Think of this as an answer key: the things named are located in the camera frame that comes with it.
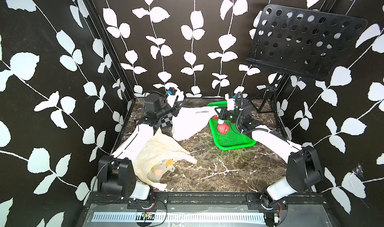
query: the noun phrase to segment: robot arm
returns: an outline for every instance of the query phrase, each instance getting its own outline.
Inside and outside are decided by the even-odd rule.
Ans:
[[[145,98],[145,114],[140,118],[131,136],[112,153],[113,157],[128,158],[134,162],[141,149],[160,127],[160,119],[169,113],[177,116],[184,103],[184,93],[171,87],[167,90],[167,95],[164,97],[154,93]]]
[[[226,99],[234,104],[228,108],[216,108],[219,119],[235,123],[240,133],[264,144],[288,163],[286,176],[262,191],[260,201],[265,208],[273,206],[277,200],[287,195],[310,189],[324,178],[315,148],[303,148],[300,144],[272,132],[260,121],[252,119],[251,104],[244,103],[242,97],[238,100],[235,95],[229,94]]]

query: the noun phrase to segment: perforated black panel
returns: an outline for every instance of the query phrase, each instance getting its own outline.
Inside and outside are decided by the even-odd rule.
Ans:
[[[247,62],[323,81],[367,26],[367,20],[280,5],[267,5]]]

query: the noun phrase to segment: small red object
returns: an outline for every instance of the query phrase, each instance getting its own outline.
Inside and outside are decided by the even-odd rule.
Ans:
[[[220,134],[225,134],[229,131],[229,126],[226,123],[219,124],[217,126],[217,130],[220,132]]]

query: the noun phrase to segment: dark marble surface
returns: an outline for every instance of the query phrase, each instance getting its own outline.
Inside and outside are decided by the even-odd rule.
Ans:
[[[185,107],[202,107],[222,100],[187,99]],[[255,100],[254,103],[258,106],[261,100]],[[140,118],[143,107],[144,99],[137,99],[122,142],[134,131],[134,120]],[[252,116],[269,128],[276,128],[271,113],[257,114],[252,108]],[[172,136],[171,128],[164,129],[163,133]],[[174,163],[175,171],[168,171],[160,179],[161,183],[167,184],[168,191],[260,192],[285,176],[285,162],[262,144],[228,151],[217,148],[209,124],[191,138],[178,143],[197,159],[197,163],[191,164],[184,160]]]

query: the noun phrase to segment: white plastic bag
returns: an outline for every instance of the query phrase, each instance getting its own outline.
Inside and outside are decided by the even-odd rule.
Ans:
[[[191,138],[207,126],[209,119],[217,114],[215,111],[216,107],[182,107],[177,117],[172,118],[172,137],[177,141]]]
[[[197,162],[172,137],[162,134],[159,128],[137,155],[133,169],[141,181],[164,191],[167,185],[159,183],[160,178],[174,169],[174,162],[182,159],[193,164]]]

